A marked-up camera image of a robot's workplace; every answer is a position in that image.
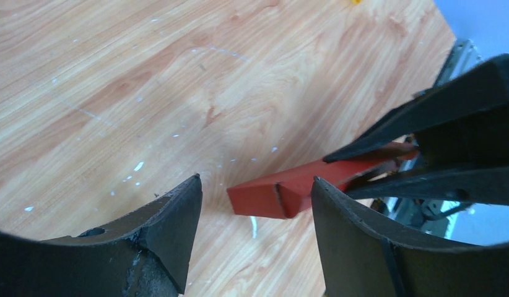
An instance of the wood grain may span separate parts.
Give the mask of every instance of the wood grain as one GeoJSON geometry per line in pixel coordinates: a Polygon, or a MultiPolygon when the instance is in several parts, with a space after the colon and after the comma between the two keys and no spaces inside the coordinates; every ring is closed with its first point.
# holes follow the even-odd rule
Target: wood grain
{"type": "Polygon", "coordinates": [[[75,236],[198,172],[186,295],[321,296],[311,212],[253,239],[226,187],[350,142],[453,42],[431,0],[2,0],[0,229],[75,236]]]}

